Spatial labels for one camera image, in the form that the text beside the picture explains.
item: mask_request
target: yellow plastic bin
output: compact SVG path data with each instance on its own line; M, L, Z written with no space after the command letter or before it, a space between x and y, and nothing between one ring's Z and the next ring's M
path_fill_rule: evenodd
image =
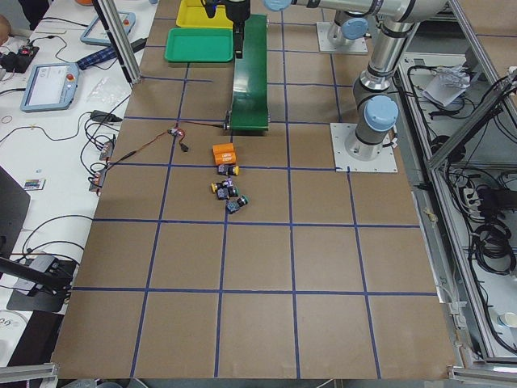
M223 6L218 6L216 16L209 19L200 0L182 0L176 24L185 28L233 28Z

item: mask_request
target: green conveyor belt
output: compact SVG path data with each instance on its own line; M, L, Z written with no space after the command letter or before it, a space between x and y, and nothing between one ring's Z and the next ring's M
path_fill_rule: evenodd
M268 117L267 18L252 15L246 21L242 59L235 60L229 127L233 131L267 131Z

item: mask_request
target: metal plate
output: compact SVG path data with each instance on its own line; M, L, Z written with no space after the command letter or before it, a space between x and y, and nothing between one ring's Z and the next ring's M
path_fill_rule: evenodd
M350 156L345 150L345 140L352 131L355 131L357 124L348 123L332 123L330 124L330 133L332 135L332 148L334 149L334 163L336 171L352 171L352 172L397 172L397 163L393 155L391 147L383 148L380 155L370 162L363 162ZM391 141L386 135L383 144L389 144Z
M329 28L332 25L331 22L317 22L317 41L320 44L320 51L322 53L329 54L353 54L353 55L367 55L368 47L366 46L366 40L364 38L359 38L357 40L352 41L350 44L345 44L343 46L334 46L329 42L327 38L327 34L329 32Z

